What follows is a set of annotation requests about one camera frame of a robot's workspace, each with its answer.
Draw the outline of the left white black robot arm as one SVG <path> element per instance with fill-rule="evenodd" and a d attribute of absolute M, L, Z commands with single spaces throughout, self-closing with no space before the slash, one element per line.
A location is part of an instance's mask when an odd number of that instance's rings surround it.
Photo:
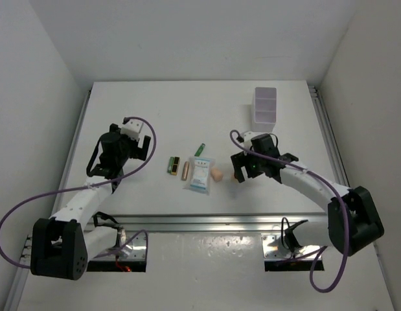
<path fill-rule="evenodd" d="M 40 218 L 32 230 L 30 272 L 33 275 L 77 280 L 95 258 L 122 257 L 128 245 L 122 226 L 95 224 L 84 230 L 90 220 L 103 213 L 100 206 L 127 178 L 124 166 L 130 159 L 147 165 L 151 160 L 156 136 L 141 137 L 146 120 L 126 117 L 122 126 L 111 124 L 102 134 L 86 166 L 86 181 L 71 200 L 50 218 Z"/>

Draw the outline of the clear cotton pad pouch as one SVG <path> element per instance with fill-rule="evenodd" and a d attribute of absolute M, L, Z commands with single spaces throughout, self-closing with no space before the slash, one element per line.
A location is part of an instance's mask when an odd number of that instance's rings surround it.
<path fill-rule="evenodd" d="M 210 194 L 211 168 L 215 165 L 215 159 L 193 156 L 189 159 L 189 173 L 185 190 L 191 190 L 201 194 Z"/>

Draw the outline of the beige makeup sponge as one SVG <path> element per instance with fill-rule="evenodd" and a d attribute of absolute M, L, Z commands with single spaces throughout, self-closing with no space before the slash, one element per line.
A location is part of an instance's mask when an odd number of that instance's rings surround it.
<path fill-rule="evenodd" d="M 220 182 L 223 180 L 223 172 L 220 171 L 218 168 L 213 167 L 211 169 L 211 176 L 215 182 Z"/>

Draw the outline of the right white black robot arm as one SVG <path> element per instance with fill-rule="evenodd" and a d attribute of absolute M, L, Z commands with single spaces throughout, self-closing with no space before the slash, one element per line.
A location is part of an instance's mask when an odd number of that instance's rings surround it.
<path fill-rule="evenodd" d="M 318 245 L 332 246 L 352 256 L 384 235 L 384 226 L 366 188 L 340 185 L 307 169 L 298 157 L 281 154 L 278 142 L 268 133 L 241 134 L 231 130 L 229 136 L 241 150 L 231 156 L 238 182 L 265 175 L 301 193 L 326 213 L 325 223 L 303 220 L 283 231 L 281 242 L 289 252 Z"/>

